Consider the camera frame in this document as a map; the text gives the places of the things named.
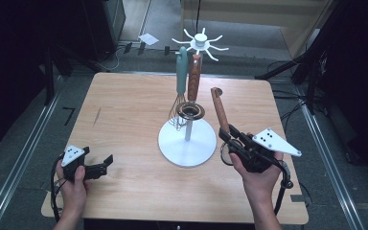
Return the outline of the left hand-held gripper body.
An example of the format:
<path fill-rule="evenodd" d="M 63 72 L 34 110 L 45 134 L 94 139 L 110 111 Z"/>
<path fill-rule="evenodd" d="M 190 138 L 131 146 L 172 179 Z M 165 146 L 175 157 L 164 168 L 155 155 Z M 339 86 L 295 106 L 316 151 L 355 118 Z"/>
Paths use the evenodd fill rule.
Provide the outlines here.
<path fill-rule="evenodd" d="M 88 166 L 85 164 L 85 156 L 82 154 L 82 149 L 72 145 L 66 149 L 61 162 L 63 175 L 66 180 L 75 180 L 75 173 L 79 166 L 84 166 L 85 168 L 84 180 L 98 179 L 103 175 L 107 175 L 107 166 L 104 162 Z"/>

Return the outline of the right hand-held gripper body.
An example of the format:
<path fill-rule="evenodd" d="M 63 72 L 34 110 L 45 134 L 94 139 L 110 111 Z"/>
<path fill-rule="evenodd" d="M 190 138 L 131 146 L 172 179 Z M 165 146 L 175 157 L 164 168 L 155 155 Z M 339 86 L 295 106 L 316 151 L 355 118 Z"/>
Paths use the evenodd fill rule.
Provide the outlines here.
<path fill-rule="evenodd" d="M 238 141 L 240 147 L 232 149 L 232 151 L 237 154 L 243 166 L 250 173 L 263 173 L 271 165 L 279 166 L 280 163 L 274 157 L 275 152 L 297 157 L 302 155 L 302 151 L 271 128 L 267 128 L 256 135 L 249 134 L 248 136 L 250 138 L 248 142 L 233 138 Z"/>

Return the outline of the wooden-handled mesh strainer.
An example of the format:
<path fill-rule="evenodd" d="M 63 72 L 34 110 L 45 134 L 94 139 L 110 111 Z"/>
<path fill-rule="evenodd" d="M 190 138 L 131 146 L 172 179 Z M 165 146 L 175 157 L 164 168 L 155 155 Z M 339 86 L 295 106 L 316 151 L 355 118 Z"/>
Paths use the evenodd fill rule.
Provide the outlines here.
<path fill-rule="evenodd" d="M 223 128 L 225 131 L 229 133 L 229 124 L 227 121 L 223 103 L 220 98 L 220 96 L 222 95 L 222 90 L 218 87 L 213 87 L 211 89 L 211 95 L 212 95 L 212 100 L 214 103 L 215 111 L 218 117 L 219 128 Z M 224 142 L 220 147 L 220 159 L 227 166 L 233 165 L 232 160 L 230 158 L 230 149 Z"/>

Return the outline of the white utensil rack stand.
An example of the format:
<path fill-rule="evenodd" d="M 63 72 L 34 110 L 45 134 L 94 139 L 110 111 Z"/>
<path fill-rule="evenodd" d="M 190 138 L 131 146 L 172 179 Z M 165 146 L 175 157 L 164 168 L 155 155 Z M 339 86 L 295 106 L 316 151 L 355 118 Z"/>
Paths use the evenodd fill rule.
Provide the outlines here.
<path fill-rule="evenodd" d="M 221 39 L 221 35 L 214 39 L 210 39 L 206 34 L 205 28 L 195 35 L 190 35 L 187 30 L 184 29 L 184 34 L 189 38 L 188 41 L 179 41 L 174 38 L 172 41 L 177 44 L 182 44 L 182 47 L 185 47 L 187 50 L 188 73 L 185 92 L 185 99 L 187 101 L 188 79 L 192 67 L 193 55 L 201 55 L 202 66 L 203 54 L 207 54 L 210 59 L 218 61 L 218 59 L 210 53 L 210 48 L 218 51 L 227 51 L 227 48 L 219 48 L 212 45 L 212 42 Z M 205 121 L 203 117 L 195 121 L 186 120 L 186 125 L 180 130 L 170 125 L 169 119 L 161 127 L 158 134 L 158 146 L 161 153 L 168 161 L 178 167 L 192 168 L 205 163 L 212 157 L 217 146 L 217 138 L 212 126 Z"/>

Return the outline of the wooden-handled metal ring tool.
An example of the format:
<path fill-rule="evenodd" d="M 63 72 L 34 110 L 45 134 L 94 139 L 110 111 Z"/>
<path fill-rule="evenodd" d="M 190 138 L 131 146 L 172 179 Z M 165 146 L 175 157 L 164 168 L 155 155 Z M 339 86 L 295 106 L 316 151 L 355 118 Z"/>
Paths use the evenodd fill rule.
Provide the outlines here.
<path fill-rule="evenodd" d="M 196 103 L 201 73 L 201 55 L 194 54 L 192 67 L 189 73 L 187 101 L 177 106 L 178 116 L 184 120 L 195 121 L 201 119 L 204 114 L 204 108 Z"/>

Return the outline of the whisk with teal handle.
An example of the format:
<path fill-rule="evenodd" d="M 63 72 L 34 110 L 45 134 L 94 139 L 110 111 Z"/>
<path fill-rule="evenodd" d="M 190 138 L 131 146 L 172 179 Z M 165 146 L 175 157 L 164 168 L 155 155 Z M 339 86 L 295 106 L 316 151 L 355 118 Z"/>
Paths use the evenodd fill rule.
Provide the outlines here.
<path fill-rule="evenodd" d="M 185 47 L 176 52 L 176 98 L 169 112 L 169 124 L 180 130 L 186 125 L 186 120 L 178 115 L 177 108 L 186 102 L 185 92 L 187 86 L 188 56 Z"/>

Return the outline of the person's left hand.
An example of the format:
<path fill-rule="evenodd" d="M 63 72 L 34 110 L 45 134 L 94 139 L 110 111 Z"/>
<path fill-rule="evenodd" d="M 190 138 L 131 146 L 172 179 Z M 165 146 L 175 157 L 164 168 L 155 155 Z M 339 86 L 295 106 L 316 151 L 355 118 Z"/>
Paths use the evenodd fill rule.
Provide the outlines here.
<path fill-rule="evenodd" d="M 71 182 L 64 177 L 61 163 L 62 161 L 57 163 L 56 173 L 60 183 L 62 184 L 60 191 L 64 205 L 63 213 L 69 213 L 71 211 L 82 212 L 84 210 L 87 196 L 84 183 L 85 167 L 77 167 L 75 179 L 73 182 Z"/>

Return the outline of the person's right hand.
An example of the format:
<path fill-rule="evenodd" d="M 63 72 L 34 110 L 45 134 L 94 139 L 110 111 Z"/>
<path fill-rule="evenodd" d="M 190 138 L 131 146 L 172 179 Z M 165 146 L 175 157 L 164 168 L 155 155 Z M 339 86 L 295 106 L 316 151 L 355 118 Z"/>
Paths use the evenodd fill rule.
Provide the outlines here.
<path fill-rule="evenodd" d="M 262 173 L 248 172 L 236 153 L 231 153 L 230 158 L 234 169 L 241 175 L 250 205 L 256 207 L 258 204 L 266 204 L 273 208 L 272 191 L 281 170 L 276 166 L 270 166 Z"/>

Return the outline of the black stand leg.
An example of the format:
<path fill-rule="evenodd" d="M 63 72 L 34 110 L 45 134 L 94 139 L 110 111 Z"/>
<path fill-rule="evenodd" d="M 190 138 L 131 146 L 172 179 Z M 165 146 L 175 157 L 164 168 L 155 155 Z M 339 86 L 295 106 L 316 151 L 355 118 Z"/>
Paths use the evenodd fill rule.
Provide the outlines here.
<path fill-rule="evenodd" d="M 301 55 L 301 56 L 299 56 L 295 59 L 292 59 L 290 61 L 286 61 L 284 64 L 280 65 L 279 67 L 277 67 L 277 68 L 275 68 L 271 71 L 268 71 L 265 74 L 262 74 L 260 76 L 255 76 L 255 79 L 256 80 L 261 80 L 261 81 L 267 81 L 270 78 L 275 77 L 275 76 L 285 72 L 286 70 L 290 69 L 291 67 L 300 64 L 305 57 L 306 57 L 305 55 Z"/>

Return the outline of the black metal stand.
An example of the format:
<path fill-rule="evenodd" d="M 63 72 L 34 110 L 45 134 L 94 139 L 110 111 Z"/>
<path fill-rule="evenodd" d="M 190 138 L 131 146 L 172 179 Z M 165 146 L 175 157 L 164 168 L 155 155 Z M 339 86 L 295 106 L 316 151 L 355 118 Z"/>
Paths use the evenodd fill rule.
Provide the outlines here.
<path fill-rule="evenodd" d="M 54 67 L 59 72 L 62 71 L 62 58 L 56 46 L 47 45 L 44 53 L 45 105 L 48 105 L 55 95 Z"/>

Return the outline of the black cabinet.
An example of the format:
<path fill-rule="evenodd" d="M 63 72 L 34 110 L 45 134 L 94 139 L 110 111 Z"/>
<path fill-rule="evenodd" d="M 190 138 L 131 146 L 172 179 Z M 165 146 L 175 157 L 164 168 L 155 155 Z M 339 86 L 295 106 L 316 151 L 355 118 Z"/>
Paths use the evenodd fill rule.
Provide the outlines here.
<path fill-rule="evenodd" d="M 116 52 L 126 22 L 123 0 L 82 0 L 88 23 L 90 56 L 105 59 Z"/>

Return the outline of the white paper sheet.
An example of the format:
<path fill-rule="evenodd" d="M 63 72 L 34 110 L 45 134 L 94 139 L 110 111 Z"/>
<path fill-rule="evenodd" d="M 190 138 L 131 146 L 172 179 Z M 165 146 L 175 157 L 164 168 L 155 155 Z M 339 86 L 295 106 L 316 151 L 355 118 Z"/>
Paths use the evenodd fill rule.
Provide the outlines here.
<path fill-rule="evenodd" d="M 149 46 L 158 42 L 158 39 L 151 34 L 141 34 L 138 36 L 138 38 Z"/>

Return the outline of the metal floor rail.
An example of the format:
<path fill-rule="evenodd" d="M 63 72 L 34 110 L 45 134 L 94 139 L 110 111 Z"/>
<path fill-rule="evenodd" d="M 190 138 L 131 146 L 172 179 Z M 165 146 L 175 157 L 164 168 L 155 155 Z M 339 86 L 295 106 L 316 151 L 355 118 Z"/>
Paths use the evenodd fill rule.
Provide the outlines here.
<path fill-rule="evenodd" d="M 339 206 L 342 209 L 350 229 L 365 230 L 361 217 L 357 211 L 357 207 L 350 195 L 350 192 L 348 191 L 347 186 L 345 185 L 337 165 L 335 164 L 332 153 L 328 147 L 328 144 L 326 143 L 317 119 L 313 114 L 313 109 L 311 108 L 311 104 L 308 99 L 304 100 L 302 111 L 314 143 L 319 151 L 319 155 L 322 159 L 327 175 L 333 186 Z"/>
<path fill-rule="evenodd" d="M 43 107 L 30 135 L 28 136 L 27 141 L 16 158 L 9 175 L 0 188 L 0 220 L 3 217 L 3 214 L 5 213 L 9 203 L 11 202 L 12 196 L 35 152 L 35 148 L 40 140 L 40 137 L 56 108 L 58 98 L 59 92 L 57 92 L 53 99 L 51 99 L 50 102 Z"/>

